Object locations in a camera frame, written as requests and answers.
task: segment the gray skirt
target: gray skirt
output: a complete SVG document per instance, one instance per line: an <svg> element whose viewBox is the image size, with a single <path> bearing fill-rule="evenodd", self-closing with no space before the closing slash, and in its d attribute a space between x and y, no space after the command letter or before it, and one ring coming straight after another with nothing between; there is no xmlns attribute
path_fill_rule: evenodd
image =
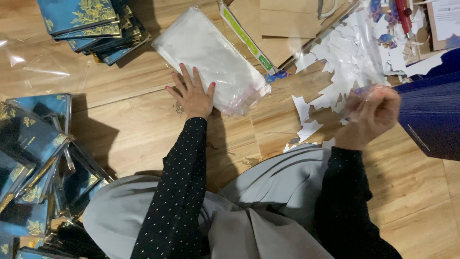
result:
<svg viewBox="0 0 460 259"><path fill-rule="evenodd" d="M330 150L304 144L242 173L218 194L206 192L199 224L207 235L215 211L268 210L314 237L314 208ZM160 178L130 176L100 189L83 215L88 234L111 259L130 259Z"/></svg>

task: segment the wooden floor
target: wooden floor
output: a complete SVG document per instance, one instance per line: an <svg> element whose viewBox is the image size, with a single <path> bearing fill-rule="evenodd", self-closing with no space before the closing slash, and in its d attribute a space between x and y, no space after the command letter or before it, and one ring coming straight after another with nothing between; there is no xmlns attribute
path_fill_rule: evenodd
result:
<svg viewBox="0 0 460 259"><path fill-rule="evenodd" d="M153 35L167 28L187 7L198 6L265 73L223 22L215 0L131 2ZM50 40L35 0L0 0L0 6L0 28L7 37L38 44L37 54L44 58L50 51L58 60L64 59L72 75L84 71L91 58L73 53L66 42ZM25 50L31 58L32 49ZM119 64L121 68L92 62L84 84L73 80L51 86L33 84L31 88L9 73L11 63L2 56L0 98L82 93L74 107L72 133L98 162L117 177L160 174L161 159L176 141L185 113L164 90L166 85L174 86L170 69L149 45L127 59ZM297 137L300 123L291 95L303 96L307 102L319 96L318 91L328 86L332 77L321 70L322 64L317 62L306 71L272 83L272 92L245 117L226 118L213 112L207 140L209 190L218 191L248 168L282 153L286 143ZM308 142L329 140L341 126L330 109L311 110L310 117L324 126ZM382 237L405 259L460 258L460 162L426 157L399 125L374 140L364 160L374 194L369 212Z"/></svg>

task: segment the paper document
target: paper document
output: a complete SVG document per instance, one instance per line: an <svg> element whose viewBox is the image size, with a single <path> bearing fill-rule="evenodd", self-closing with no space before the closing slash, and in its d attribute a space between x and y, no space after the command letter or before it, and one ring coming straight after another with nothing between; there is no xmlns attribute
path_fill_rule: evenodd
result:
<svg viewBox="0 0 460 259"><path fill-rule="evenodd" d="M460 35L460 1L438 0L432 2L438 41Z"/></svg>

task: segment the cardboard box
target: cardboard box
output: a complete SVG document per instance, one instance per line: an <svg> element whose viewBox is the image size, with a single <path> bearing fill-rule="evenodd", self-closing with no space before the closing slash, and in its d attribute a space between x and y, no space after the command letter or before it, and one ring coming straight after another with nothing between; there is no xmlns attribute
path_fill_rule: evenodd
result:
<svg viewBox="0 0 460 259"><path fill-rule="evenodd" d="M308 51L327 29L358 3L357 0L351 3L348 0L339 1L339 7L332 16L324 20L322 29L315 39L262 36L258 29L259 0L221 0L220 14L267 72L273 75L292 64L296 53ZM238 10L234 9L237 15L231 11L232 3L238 5Z"/></svg>

